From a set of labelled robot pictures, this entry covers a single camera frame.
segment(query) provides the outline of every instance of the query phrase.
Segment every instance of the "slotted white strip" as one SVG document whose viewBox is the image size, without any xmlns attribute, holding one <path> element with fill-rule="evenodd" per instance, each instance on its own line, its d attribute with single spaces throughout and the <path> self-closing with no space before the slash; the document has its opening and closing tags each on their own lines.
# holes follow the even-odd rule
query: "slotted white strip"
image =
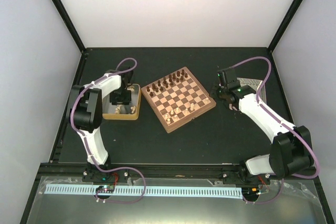
<svg viewBox="0 0 336 224">
<path fill-rule="evenodd" d="M 49 184 L 45 194 L 94 195 L 98 185 Z M 145 196 L 159 197 L 210 197 L 242 199 L 242 189 L 234 187 L 173 187 L 147 186 Z M 140 196 L 143 186 L 116 186 L 113 193 L 98 195 Z"/>
</svg>

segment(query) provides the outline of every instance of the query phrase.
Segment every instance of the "black table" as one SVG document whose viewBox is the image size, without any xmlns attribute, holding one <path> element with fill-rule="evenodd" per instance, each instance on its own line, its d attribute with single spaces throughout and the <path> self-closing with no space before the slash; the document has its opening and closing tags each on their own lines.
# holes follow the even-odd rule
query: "black table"
<svg viewBox="0 0 336 224">
<path fill-rule="evenodd" d="M 216 71 L 253 56 L 272 57 L 266 48 L 113 48 L 88 49 L 80 84 L 98 79 L 126 57 L 138 61 L 135 81 L 151 83 L 181 67 L 188 67 L 207 91 Z M 238 77 L 262 80 L 265 61 L 256 60 L 236 69 Z M 284 119 L 290 115 L 274 71 L 266 83 L 268 105 Z M 236 164 L 269 153 L 270 141 L 246 115 L 217 106 L 167 134 L 153 110 L 142 98 L 136 121 L 107 121 L 101 135 L 115 164 Z M 68 125 L 62 138 L 60 163 L 86 163 L 80 137 Z"/>
</svg>

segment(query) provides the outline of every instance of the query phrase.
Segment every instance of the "chessboard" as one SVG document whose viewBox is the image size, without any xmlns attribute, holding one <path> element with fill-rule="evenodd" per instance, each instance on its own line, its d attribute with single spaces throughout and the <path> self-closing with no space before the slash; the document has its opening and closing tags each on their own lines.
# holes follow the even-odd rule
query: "chessboard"
<svg viewBox="0 0 336 224">
<path fill-rule="evenodd" d="M 150 83 L 141 91 L 168 133 L 216 106 L 186 67 Z"/>
</svg>

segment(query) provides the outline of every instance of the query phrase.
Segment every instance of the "black frame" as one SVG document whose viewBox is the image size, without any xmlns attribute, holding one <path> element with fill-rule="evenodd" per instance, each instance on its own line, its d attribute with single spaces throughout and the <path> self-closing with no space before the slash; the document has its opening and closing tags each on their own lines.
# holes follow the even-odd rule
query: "black frame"
<svg viewBox="0 0 336 224">
<path fill-rule="evenodd" d="M 79 65 L 76 71 L 76 75 L 73 81 L 73 85 L 79 84 L 79 81 L 82 76 L 82 72 L 84 69 L 84 66 L 86 64 L 87 56 L 88 53 L 86 53 L 87 49 L 84 46 L 83 42 L 80 39 L 79 34 L 76 31 L 75 26 L 73 25 L 64 5 L 62 4 L 61 0 L 52 0 L 57 11 L 59 12 L 60 16 L 62 17 L 64 23 L 66 24 L 70 34 L 72 35 L 74 41 L 76 42 L 78 49 L 80 50 L 81 58 L 79 61 Z M 296 11 L 298 10 L 300 4 L 302 3 L 303 0 L 293 0 L 292 4 L 290 5 L 284 19 L 282 20 L 277 32 L 275 33 L 270 45 L 268 46 L 268 53 L 271 59 L 272 67 L 275 70 L 275 74 L 277 76 L 278 83 L 280 84 L 281 87 L 281 93 L 283 95 L 287 112 L 288 115 L 290 116 L 290 121 L 293 122 L 293 118 L 291 116 L 288 102 L 284 93 L 284 90 L 281 85 L 281 81 L 279 78 L 279 74 L 277 71 L 277 68 L 275 66 L 274 58 L 272 55 L 272 52 L 274 51 L 275 47 L 279 43 L 281 37 L 283 36 L 284 32 L 286 31 L 290 21 L 294 17 Z M 31 210 L 31 207 L 34 202 L 35 198 L 35 193 L 37 191 L 40 179 L 42 176 L 79 176 L 81 177 L 83 175 L 83 171 L 85 170 L 86 166 L 85 164 L 60 164 L 58 163 L 59 156 L 60 156 L 60 151 L 62 148 L 62 138 L 65 133 L 65 128 L 67 125 L 67 122 L 65 120 L 65 113 L 66 110 L 64 110 L 62 120 L 60 122 L 59 130 L 53 145 L 53 149 L 51 152 L 50 156 L 50 161 L 49 163 L 44 163 L 40 165 L 40 168 L 38 170 L 36 179 L 34 181 L 33 187 L 31 189 L 28 202 L 26 205 L 26 208 L 24 210 L 21 223 L 26 223 L 29 217 L 29 212 Z M 176 171 L 179 171 L 181 174 L 187 174 L 191 175 L 194 178 L 218 178 L 218 174 L 221 173 L 221 169 L 223 168 L 222 166 L 208 166 L 208 165 L 200 165 L 200 166 L 195 166 L 195 165 L 140 165 L 136 166 L 136 168 L 140 169 L 143 171 L 145 174 L 155 174 L 156 176 L 160 177 L 169 177 L 172 172 L 176 174 Z M 327 219 L 327 223 L 334 223 L 331 211 L 328 205 L 328 202 L 326 200 L 323 188 L 320 183 L 320 179 L 317 177 L 314 179 L 314 184 L 317 189 L 318 195 L 320 197 L 320 202 L 323 207 L 323 212 L 324 215 Z"/>
</svg>

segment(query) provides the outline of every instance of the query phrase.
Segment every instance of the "wall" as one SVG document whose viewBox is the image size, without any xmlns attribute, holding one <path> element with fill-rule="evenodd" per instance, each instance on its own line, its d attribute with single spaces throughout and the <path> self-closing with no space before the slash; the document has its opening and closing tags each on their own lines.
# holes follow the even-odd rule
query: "wall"
<svg viewBox="0 0 336 224">
<path fill-rule="evenodd" d="M 304 0 L 274 55 L 297 125 L 312 134 L 320 179 L 336 218 L 336 2 Z"/>
<path fill-rule="evenodd" d="M 293 0 L 62 0 L 87 47 L 267 47 Z"/>
<path fill-rule="evenodd" d="M 0 216 L 19 223 L 80 52 L 51 0 L 0 0 Z"/>
</svg>

